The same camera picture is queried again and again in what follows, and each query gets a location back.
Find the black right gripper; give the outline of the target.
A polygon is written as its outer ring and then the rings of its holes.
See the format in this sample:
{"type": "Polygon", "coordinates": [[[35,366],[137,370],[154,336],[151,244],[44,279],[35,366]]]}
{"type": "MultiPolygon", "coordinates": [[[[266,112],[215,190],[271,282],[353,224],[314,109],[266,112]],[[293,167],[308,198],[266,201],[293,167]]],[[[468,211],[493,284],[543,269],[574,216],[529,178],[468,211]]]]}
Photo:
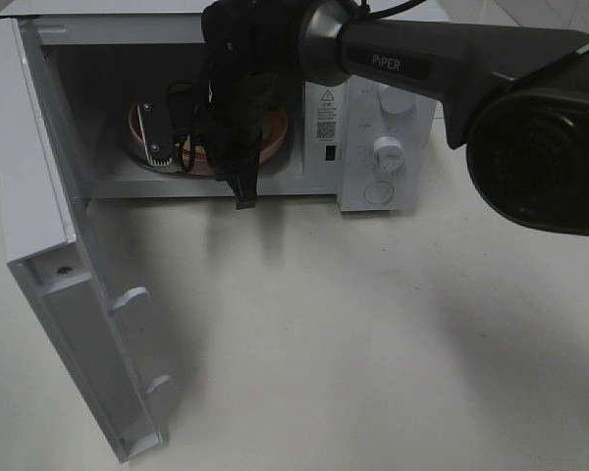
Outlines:
{"type": "Polygon", "coordinates": [[[305,1],[215,1],[203,11],[209,96],[200,103],[203,146],[236,207],[252,208],[263,119],[276,77],[301,74],[297,42],[305,1]]]}

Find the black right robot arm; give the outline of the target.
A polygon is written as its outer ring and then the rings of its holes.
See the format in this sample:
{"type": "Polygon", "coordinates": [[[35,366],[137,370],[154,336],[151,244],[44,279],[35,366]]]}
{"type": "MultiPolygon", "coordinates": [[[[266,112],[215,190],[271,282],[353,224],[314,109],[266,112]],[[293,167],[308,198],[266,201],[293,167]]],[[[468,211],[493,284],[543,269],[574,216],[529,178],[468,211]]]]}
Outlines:
{"type": "Polygon", "coordinates": [[[360,77],[442,104],[480,196],[523,227],[589,236],[589,33],[400,19],[404,2],[216,1],[190,113],[236,205],[257,199],[263,115],[278,76],[360,77]]]}

